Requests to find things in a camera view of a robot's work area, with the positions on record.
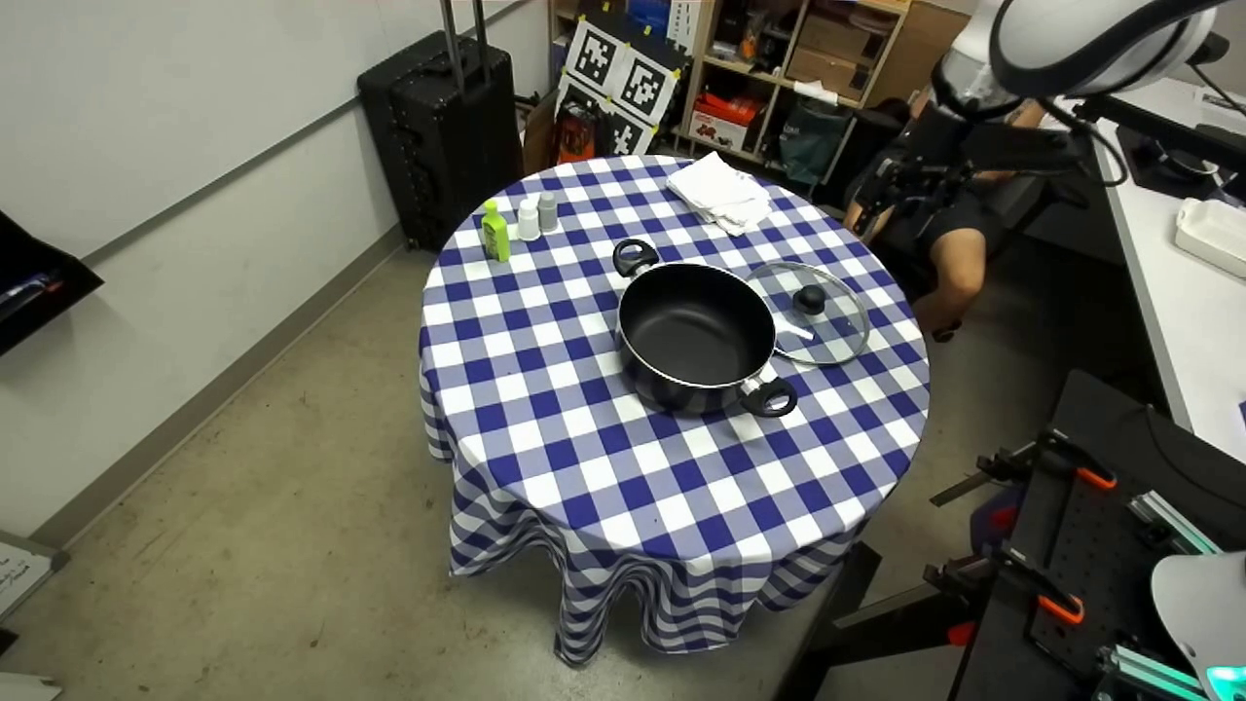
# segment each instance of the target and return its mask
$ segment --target green object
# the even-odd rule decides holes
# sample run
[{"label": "green object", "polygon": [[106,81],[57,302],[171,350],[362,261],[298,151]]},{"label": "green object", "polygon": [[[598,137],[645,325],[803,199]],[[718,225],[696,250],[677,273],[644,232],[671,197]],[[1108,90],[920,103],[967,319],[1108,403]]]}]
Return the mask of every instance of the green object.
[{"label": "green object", "polygon": [[1159,696],[1202,701],[1198,677],[1171,670],[1149,656],[1136,656],[1129,646],[1114,646],[1108,661],[1119,668],[1123,677],[1129,677]]},{"label": "green object", "polygon": [[496,261],[511,261],[511,225],[507,225],[507,216],[497,211],[497,199],[479,208],[479,233],[481,233],[481,250]]},{"label": "green object", "polygon": [[781,177],[818,189],[831,173],[833,151],[848,133],[853,113],[831,111],[820,103],[797,103],[779,133]]},{"label": "green object", "polygon": [[1208,686],[1214,701],[1246,696],[1246,668],[1210,668]]}]

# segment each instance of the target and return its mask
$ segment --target white desk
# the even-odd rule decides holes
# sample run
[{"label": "white desk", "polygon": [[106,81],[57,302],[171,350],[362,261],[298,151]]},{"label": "white desk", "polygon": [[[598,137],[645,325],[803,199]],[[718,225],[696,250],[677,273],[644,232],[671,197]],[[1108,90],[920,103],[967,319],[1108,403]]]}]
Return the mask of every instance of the white desk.
[{"label": "white desk", "polygon": [[[1202,95],[1202,87],[1159,80],[1123,97],[1167,123],[1246,133],[1246,119],[1208,106]],[[1103,147],[1099,167],[1114,177],[1114,161]],[[1180,199],[1123,185],[1106,190],[1106,202],[1171,420],[1246,459],[1246,420],[1239,413],[1239,403],[1246,403],[1246,280],[1171,247]]]}]

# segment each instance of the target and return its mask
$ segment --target rolling suitcase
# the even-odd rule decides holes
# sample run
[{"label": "rolling suitcase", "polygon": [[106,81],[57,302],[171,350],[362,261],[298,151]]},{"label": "rolling suitcase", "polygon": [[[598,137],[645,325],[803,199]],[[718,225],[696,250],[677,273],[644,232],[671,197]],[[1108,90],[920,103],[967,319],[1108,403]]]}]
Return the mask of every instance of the rolling suitcase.
[{"label": "rolling suitcase", "polygon": [[441,250],[496,190],[518,181],[511,56],[487,49],[481,4],[474,41],[443,32],[397,50],[359,80],[359,103],[404,237]]}]

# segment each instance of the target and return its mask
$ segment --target small green bottle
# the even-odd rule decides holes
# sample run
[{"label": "small green bottle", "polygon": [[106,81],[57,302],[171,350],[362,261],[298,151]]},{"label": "small green bottle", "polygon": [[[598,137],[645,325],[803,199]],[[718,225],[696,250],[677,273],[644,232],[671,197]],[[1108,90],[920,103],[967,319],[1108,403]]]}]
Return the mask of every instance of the small green bottle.
[{"label": "small green bottle", "polygon": [[511,261],[511,225],[507,225],[507,216],[497,211],[497,199],[479,208],[479,237],[496,261]]}]

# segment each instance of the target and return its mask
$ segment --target blue and white checkered tablecloth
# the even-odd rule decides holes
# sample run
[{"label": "blue and white checkered tablecloth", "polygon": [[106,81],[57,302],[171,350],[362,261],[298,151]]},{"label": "blue and white checkered tablecloth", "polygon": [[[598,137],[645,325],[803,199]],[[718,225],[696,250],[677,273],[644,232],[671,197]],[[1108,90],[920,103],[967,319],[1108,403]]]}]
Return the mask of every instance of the blue and white checkered tablecloth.
[{"label": "blue and white checkered tablecloth", "polygon": [[[559,657],[588,661],[620,583],[645,596],[645,642],[718,650],[757,604],[814,591],[853,547],[925,426],[925,347],[881,261],[818,208],[770,189],[770,220],[728,237],[666,177],[684,161],[588,161],[497,197],[555,199],[555,232],[487,261],[474,220],[424,290],[420,395],[437,459],[457,469],[458,576],[545,547],[566,572]],[[840,367],[775,360],[797,389],[785,416],[671,416],[620,367],[610,250],[645,237],[661,261],[820,267],[868,304],[868,347]]]}]

